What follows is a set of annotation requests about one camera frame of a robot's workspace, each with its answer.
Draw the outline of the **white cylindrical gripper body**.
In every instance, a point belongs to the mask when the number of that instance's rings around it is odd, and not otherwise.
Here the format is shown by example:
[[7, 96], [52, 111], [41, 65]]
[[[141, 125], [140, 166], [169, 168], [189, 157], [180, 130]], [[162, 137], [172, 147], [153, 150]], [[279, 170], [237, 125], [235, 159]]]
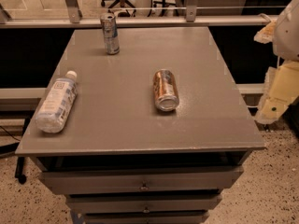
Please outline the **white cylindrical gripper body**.
[[299, 62], [285, 61], [278, 68], [270, 67], [255, 120], [263, 125], [277, 121], [298, 97]]

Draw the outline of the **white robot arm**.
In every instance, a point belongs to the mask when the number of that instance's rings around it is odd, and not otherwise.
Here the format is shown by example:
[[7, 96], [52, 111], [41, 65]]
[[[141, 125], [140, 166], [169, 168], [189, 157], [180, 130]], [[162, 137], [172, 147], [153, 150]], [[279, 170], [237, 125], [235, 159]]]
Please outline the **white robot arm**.
[[299, 0], [292, 0], [254, 40], [272, 42], [274, 54], [284, 60], [282, 65], [268, 68], [254, 117], [258, 123], [271, 124], [299, 97]]

